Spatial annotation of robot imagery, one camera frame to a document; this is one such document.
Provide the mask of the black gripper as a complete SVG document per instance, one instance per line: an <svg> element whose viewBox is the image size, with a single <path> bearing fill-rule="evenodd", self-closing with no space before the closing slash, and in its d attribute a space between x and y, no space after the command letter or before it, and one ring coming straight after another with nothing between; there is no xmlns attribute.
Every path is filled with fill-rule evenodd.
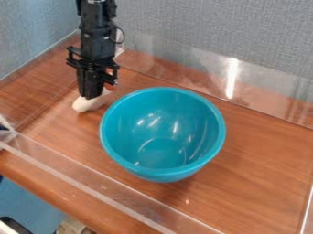
<svg viewBox="0 0 313 234"><path fill-rule="evenodd" d="M66 63L77 70L78 92L89 100L99 97L106 83L115 85L121 66L114 61L110 34L117 26L81 29L81 44L67 48Z"/></svg>

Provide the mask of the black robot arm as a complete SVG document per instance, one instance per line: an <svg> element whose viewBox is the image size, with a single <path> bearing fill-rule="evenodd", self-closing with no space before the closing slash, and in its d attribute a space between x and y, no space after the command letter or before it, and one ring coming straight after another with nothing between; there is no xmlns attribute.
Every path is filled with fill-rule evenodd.
<svg viewBox="0 0 313 234"><path fill-rule="evenodd" d="M66 63L78 72L79 96L87 100L98 98L103 93L105 84L118 82L119 64L114 61L118 30L114 22L117 17L115 0L77 0L81 17L81 46L67 48Z"/></svg>

